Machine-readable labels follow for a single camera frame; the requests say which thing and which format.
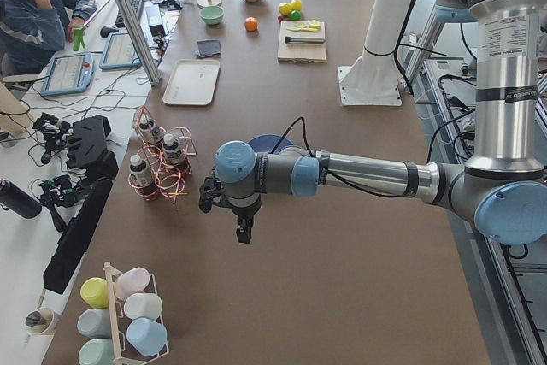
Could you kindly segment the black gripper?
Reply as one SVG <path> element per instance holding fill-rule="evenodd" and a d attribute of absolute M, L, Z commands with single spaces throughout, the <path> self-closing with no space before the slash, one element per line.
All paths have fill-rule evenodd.
<path fill-rule="evenodd" d="M 249 244 L 252 239 L 254 216 L 261 207 L 261 199 L 259 197 L 229 197 L 228 202 L 232 212 L 238 217 L 237 240 L 241 244 Z"/>

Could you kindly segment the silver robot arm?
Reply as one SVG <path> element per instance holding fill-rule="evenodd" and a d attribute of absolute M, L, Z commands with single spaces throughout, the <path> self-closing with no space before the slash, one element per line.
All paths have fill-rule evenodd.
<path fill-rule="evenodd" d="M 310 148 L 255 152 L 223 144 L 200 189 L 199 206 L 229 208 L 238 241 L 251 239 L 268 192 L 312 196 L 347 185 L 377 197 L 418 197 L 448 209 L 501 244 L 530 244 L 546 233 L 544 167 L 533 154 L 540 12 L 546 0 L 436 0 L 442 22 L 479 28 L 473 155 L 462 165 L 349 156 Z"/>

